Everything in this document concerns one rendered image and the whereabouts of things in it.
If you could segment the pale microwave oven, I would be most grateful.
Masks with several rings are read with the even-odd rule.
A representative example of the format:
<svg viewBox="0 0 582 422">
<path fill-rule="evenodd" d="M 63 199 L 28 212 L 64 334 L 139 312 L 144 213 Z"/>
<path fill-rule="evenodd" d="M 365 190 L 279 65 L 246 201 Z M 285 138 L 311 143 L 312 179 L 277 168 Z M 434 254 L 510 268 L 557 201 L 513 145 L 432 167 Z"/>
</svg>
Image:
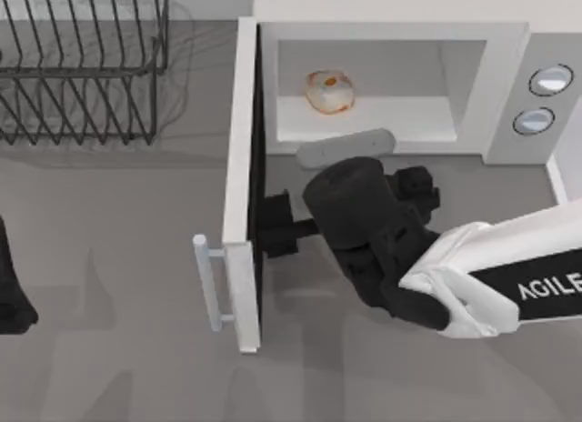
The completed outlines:
<svg viewBox="0 0 582 422">
<path fill-rule="evenodd" d="M 255 75 L 262 78 L 266 147 L 301 146 L 382 129 L 394 155 L 478 156 L 489 166 L 543 166 L 559 203 L 572 197 L 559 164 L 582 110 L 582 0 L 252 0 Z M 574 80 L 540 97 L 539 69 Z M 305 98 L 306 76 L 340 70 L 356 102 L 332 116 Z M 513 120 L 546 107 L 554 124 L 522 136 Z"/>
</svg>

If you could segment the white microwave door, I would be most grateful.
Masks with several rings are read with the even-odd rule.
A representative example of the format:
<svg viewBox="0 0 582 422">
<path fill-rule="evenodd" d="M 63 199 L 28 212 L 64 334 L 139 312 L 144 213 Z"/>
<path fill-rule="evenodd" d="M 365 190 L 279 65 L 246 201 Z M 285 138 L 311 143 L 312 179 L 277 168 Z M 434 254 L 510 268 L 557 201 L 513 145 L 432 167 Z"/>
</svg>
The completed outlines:
<svg viewBox="0 0 582 422">
<path fill-rule="evenodd" d="M 248 239 L 256 45 L 255 18 L 239 18 L 222 245 L 236 340 L 243 354 L 254 354 L 261 345 L 253 246 Z"/>
</svg>

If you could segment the round bread roll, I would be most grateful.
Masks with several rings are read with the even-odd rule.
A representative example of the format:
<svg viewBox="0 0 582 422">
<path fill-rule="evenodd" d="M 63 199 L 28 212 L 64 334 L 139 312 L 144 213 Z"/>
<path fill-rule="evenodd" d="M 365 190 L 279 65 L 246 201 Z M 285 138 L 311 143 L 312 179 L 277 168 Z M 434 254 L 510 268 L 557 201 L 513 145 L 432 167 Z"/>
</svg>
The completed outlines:
<svg viewBox="0 0 582 422">
<path fill-rule="evenodd" d="M 318 70 L 306 76 L 305 98 L 319 114 L 332 116 L 352 108 L 356 92 L 340 70 Z"/>
</svg>

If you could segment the small round microwave knob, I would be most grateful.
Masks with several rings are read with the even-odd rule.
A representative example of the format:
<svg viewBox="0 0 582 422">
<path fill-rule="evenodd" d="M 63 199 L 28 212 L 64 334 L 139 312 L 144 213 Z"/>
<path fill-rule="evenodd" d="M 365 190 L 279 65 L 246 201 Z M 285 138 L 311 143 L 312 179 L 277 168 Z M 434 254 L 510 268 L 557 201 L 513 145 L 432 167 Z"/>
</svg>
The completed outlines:
<svg viewBox="0 0 582 422">
<path fill-rule="evenodd" d="M 539 107 L 520 112 L 513 120 L 513 129 L 522 136 L 535 136 L 547 131 L 555 121 L 554 112 L 546 107 Z"/>
</svg>

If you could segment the large round microwave knob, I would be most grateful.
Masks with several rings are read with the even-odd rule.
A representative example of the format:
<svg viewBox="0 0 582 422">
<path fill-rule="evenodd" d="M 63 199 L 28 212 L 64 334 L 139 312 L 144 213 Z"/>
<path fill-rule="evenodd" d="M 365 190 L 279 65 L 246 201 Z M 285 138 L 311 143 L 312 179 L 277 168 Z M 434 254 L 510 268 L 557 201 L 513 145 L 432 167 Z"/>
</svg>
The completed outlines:
<svg viewBox="0 0 582 422">
<path fill-rule="evenodd" d="M 567 65 L 553 65 L 537 70 L 528 82 L 533 95 L 548 97 L 565 91 L 574 80 L 574 72 Z"/>
</svg>

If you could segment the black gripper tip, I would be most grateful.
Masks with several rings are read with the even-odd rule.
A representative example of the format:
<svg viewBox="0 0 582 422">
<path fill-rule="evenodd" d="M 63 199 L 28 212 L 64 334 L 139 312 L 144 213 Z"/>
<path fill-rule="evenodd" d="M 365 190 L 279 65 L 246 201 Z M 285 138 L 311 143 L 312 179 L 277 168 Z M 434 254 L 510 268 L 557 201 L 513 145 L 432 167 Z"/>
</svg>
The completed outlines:
<svg viewBox="0 0 582 422">
<path fill-rule="evenodd" d="M 38 319 L 16 276 L 5 221 L 0 216 L 0 336 L 23 335 Z"/>
</svg>

